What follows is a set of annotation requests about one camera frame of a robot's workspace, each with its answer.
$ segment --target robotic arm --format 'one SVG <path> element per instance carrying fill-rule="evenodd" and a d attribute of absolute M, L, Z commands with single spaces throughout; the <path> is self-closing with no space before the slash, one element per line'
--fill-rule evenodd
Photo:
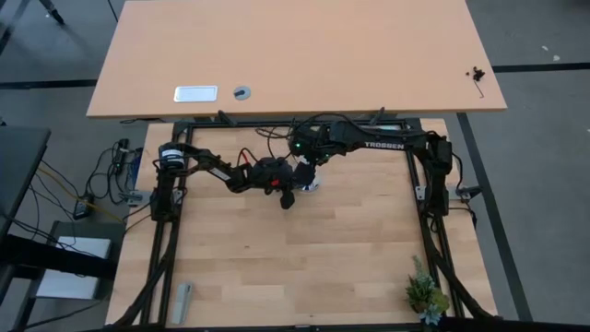
<path fill-rule="evenodd" d="M 422 210 L 435 216 L 448 214 L 445 179 L 453 168 L 453 153 L 445 136 L 415 129 L 363 127 L 352 121 L 335 121 L 317 129 L 300 126 L 293 130 L 289 140 L 291 153 L 303 156 L 312 166 L 323 165 L 336 154 L 346 156 L 358 148 L 410 151 L 424 167 L 427 178 L 427 199 Z"/>
<path fill-rule="evenodd" d="M 282 192 L 280 199 L 284 209 L 295 201 L 292 189 L 310 184 L 315 167 L 328 162 L 336 155 L 346 156 L 358 148 L 377 148 L 410 151 L 422 163 L 427 188 L 423 211 L 435 216 L 448 214 L 448 192 L 445 177 L 452 169 L 451 143 L 434 132 L 416 129 L 362 127 L 352 121 L 336 121 L 317 128 L 311 124 L 296 125 L 289 133 L 289 150 L 294 156 L 304 157 L 295 170 L 285 158 L 262 158 L 255 164 L 231 166 L 208 149 L 196 148 L 184 143 L 166 143 L 159 147 L 158 186 L 151 197 L 153 220 L 172 221 L 178 218 L 178 204 L 173 190 L 177 178 L 187 177 L 198 171 L 206 171 L 219 178 L 233 193 L 251 188 Z M 189 159 L 196 161 L 192 167 L 184 167 Z"/>

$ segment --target black desk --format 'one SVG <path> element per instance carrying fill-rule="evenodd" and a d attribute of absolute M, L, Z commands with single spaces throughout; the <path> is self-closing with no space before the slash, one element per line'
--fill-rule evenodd
<path fill-rule="evenodd" d="M 16 216 L 30 181 L 41 162 L 49 135 L 50 131 L 46 128 L 0 126 L 0 304 L 13 278 L 39 280 L 46 268 L 114 279 L 116 262 L 113 259 L 82 255 L 57 248 L 54 243 L 37 243 L 31 239 L 8 234 L 12 220 L 4 216 L 10 218 Z M 59 223 L 54 223 L 52 236 L 58 235 L 55 231 L 57 226 Z M 122 238 L 123 226 L 114 226 L 121 230 L 115 238 Z M 86 235 L 100 236 L 104 230 L 108 229 L 110 227 L 97 225 L 91 233 L 87 232 Z M 24 306 L 21 306 L 17 327 L 27 324 L 35 303 L 34 291 L 35 288 L 29 287 L 27 301 Z"/>
<path fill-rule="evenodd" d="M 0 243 L 17 215 L 45 152 L 51 132 L 47 128 L 0 126 Z"/>

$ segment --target wooden desk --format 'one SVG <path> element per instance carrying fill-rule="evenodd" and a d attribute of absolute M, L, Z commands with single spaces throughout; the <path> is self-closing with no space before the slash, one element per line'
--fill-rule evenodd
<path fill-rule="evenodd" d="M 486 72 L 478 83 L 467 72 Z M 178 86 L 218 86 L 176 103 Z M 233 91 L 252 96 L 237 101 Z M 501 111 L 465 0 L 128 1 L 87 116 Z"/>
<path fill-rule="evenodd" d="M 443 120 L 422 125 L 447 132 Z M 171 130 L 172 124 L 149 127 L 139 190 L 155 186 L 151 162 L 158 146 L 170 141 Z M 252 128 L 197 129 L 193 144 L 224 160 L 234 160 L 244 146 L 267 155 L 266 140 Z M 273 140 L 272 147 L 278 155 L 288 149 L 284 140 Z M 363 149 L 334 157 L 319 170 L 321 187 L 296 195 L 289 210 L 280 208 L 278 194 L 236 195 L 205 172 L 187 179 L 171 296 L 173 302 L 179 283 L 194 283 L 184 326 L 418 321 L 405 302 L 407 275 L 414 271 L 411 256 L 424 259 L 405 154 Z M 455 168 L 448 182 L 456 181 Z M 444 220 L 457 276 L 495 313 L 471 218 L 453 210 Z M 107 323 L 123 314 L 146 280 L 155 225 L 146 220 L 125 236 Z M 155 299 L 154 313 L 159 290 Z"/>

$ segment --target floor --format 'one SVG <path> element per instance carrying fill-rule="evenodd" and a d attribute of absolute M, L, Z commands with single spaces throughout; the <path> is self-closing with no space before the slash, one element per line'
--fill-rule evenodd
<path fill-rule="evenodd" d="M 37 0 L 0 0 L 0 82 L 94 79 L 100 73 L 116 22 L 105 0 L 54 0 L 61 28 Z M 123 0 L 112 0 L 118 14 Z M 590 2 L 585 0 L 467 0 L 493 65 L 590 61 Z M 12 27 L 8 43 L 6 29 Z M 532 314 L 538 321 L 590 325 L 590 71 L 498 74 L 509 105 L 504 113 L 470 114 L 514 260 Z M 0 90 L 0 117 L 10 125 L 47 126 L 52 136 L 45 159 L 81 188 L 99 153 L 127 137 L 143 143 L 146 124 L 89 120 L 93 88 Z M 445 115 L 454 147 L 475 184 L 456 117 Z M 74 202 L 46 181 L 67 208 Z M 37 180 L 33 182 L 40 190 Z M 125 207 L 100 202 L 118 215 Z M 501 315 L 516 318 L 506 277 L 481 198 L 475 199 L 478 238 Z M 64 220 L 40 201 L 41 228 Z M 18 218 L 36 218 L 27 195 Z M 108 222 L 94 215 L 84 222 Z M 13 322 L 26 282 L 15 281 L 0 307 L 0 331 Z M 42 300 L 31 322 L 66 314 L 81 301 Z M 34 331 L 98 328 L 107 303 Z"/>

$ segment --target green plant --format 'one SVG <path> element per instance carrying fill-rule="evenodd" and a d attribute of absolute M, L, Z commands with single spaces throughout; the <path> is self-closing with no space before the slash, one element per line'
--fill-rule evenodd
<path fill-rule="evenodd" d="M 426 273 L 419 258 L 413 256 L 412 259 L 414 259 L 416 276 L 408 276 L 407 302 L 427 325 L 437 325 L 441 314 L 449 308 L 449 298 L 435 287 L 434 280 Z"/>

